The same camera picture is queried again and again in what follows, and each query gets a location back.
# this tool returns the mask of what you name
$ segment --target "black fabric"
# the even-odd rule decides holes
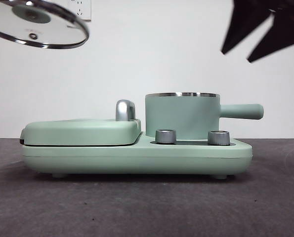
[[[248,171],[201,175],[71,175],[25,167],[0,139],[1,237],[294,237],[294,139],[242,139]]]

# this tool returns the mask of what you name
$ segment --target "green plastic housing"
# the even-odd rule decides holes
[[[142,133],[128,146],[23,146],[25,164],[52,174],[209,174],[244,172],[252,147],[231,139],[233,146],[159,145]]]
[[[74,119],[30,123],[21,139],[33,146],[111,146],[132,144],[140,133],[138,119]]]
[[[176,130],[177,139],[206,139],[219,130],[219,118],[261,119],[259,104],[220,105],[219,97],[146,96],[146,135],[158,129]]]

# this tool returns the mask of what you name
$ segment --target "silver knob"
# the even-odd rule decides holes
[[[229,132],[227,131],[210,131],[208,132],[208,144],[217,146],[230,145]]]
[[[116,121],[135,119],[135,104],[130,100],[119,100],[116,104]]]
[[[172,144],[176,142],[176,132],[171,129],[160,129],[156,131],[156,143]]]

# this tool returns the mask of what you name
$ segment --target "small pot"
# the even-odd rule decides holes
[[[209,131],[219,130],[219,118],[262,117],[260,104],[220,105],[218,94],[173,92],[146,95],[146,135],[150,137],[155,137],[158,129],[174,129],[177,139],[207,139]]]

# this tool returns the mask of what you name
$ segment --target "wall socket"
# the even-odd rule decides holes
[[[76,14],[82,20],[92,20],[91,0],[48,0],[58,4],[72,13]]]
[[[91,0],[67,0],[67,9],[76,14],[82,20],[92,20]]]

